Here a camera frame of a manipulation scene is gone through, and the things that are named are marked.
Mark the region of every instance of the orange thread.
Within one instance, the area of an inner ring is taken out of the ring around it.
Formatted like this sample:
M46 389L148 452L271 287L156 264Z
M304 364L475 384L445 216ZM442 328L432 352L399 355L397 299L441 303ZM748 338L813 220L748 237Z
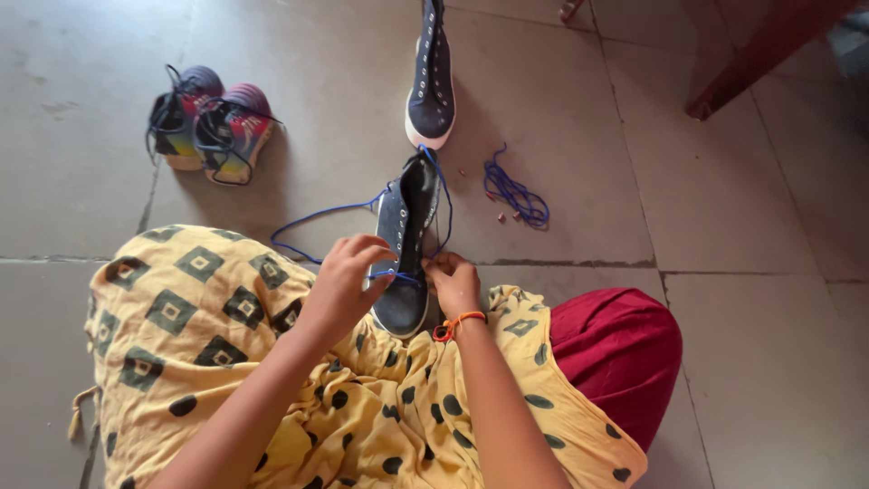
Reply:
M434 328L434 331L432 331L432 338L434 341L440 341L442 343L448 342L453 338L453 331L456 326L461 326L461 321L468 318L477 318L485 321L486 315L479 311L465 312L452 321L446 320L443 322L443 325Z

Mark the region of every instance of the yellow dress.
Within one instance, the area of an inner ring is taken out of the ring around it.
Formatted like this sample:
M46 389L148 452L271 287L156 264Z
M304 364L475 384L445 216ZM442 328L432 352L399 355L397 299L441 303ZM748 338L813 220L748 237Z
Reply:
M93 278L85 324L106 487L146 487L292 327L315 279L231 231L172 225L125 244ZM502 285L489 300L570 483L631 486L646 456L558 369L543 297ZM310 373L249 486L483 487L456 344L403 345L366 315Z

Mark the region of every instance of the red fabric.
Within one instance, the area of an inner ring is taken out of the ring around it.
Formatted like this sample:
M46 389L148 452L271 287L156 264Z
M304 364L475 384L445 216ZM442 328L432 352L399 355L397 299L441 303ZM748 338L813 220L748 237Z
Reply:
M682 360L670 311L637 289L606 289L552 310L555 363L644 452L658 431Z

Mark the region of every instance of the high-top sneaker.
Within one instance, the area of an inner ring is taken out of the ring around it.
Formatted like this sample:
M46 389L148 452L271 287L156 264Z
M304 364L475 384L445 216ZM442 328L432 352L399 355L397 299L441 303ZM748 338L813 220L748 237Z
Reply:
M205 66L193 66L178 74L178 70L167 64L166 71L172 79L172 91L154 102L145 145L151 161L157 153L176 170L200 170L202 160L193 147L193 120L202 103L223 95L223 84L217 74ZM149 141L151 137L154 150Z
M273 129L269 101L253 84L229 87L223 97L203 104L193 134L205 176L216 184L246 185L256 155Z
M416 77L408 95L404 130L419 147L440 149L455 120L453 71L443 32L443 0L425 0L422 35L416 41Z
M422 235L435 220L441 181L437 155L428 150L412 156L398 178L389 182L380 199L377 236L398 255L395 261L371 266L371 273L394 271L396 276L371 312L376 323L397 338L409 338L422 325L428 310L428 286L422 269Z

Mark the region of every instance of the shoe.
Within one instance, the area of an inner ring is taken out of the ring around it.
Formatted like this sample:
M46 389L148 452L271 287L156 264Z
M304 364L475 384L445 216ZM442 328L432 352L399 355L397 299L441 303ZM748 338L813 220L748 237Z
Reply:
M422 35L416 41L416 77L408 94L404 130L419 147L438 150L455 120L453 70L443 32L443 0L425 0Z
M166 164L176 170L200 170L202 160L193 147L193 120L199 106L212 97L223 95L223 84L217 74L205 66L193 66L178 74L166 65L172 79L172 91L154 102L145 133L145 146L154 161L161 154ZM150 138L154 138L151 149Z
M256 156L273 129L269 101L253 84L229 87L223 97L203 104L196 116L193 144L205 176L222 185L247 185Z
M398 259L371 266L372 276L396 272L395 280L377 299L371 313L377 325L397 338L413 336L428 311L422 236L435 219L441 192L436 164L434 151L418 152L380 197L376 234L386 239Z

